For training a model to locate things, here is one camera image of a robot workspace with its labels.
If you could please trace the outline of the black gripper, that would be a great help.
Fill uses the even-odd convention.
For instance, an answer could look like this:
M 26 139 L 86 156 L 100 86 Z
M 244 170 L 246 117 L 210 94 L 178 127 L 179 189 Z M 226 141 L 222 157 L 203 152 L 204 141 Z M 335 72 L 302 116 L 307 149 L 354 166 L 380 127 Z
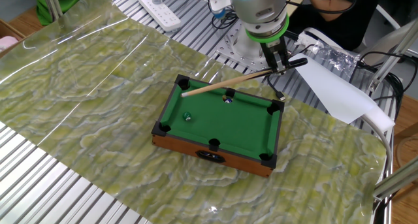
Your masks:
M 279 38 L 274 42 L 261 43 L 261 48 L 265 56 L 266 62 L 273 72 L 289 69 L 289 57 L 284 38 Z

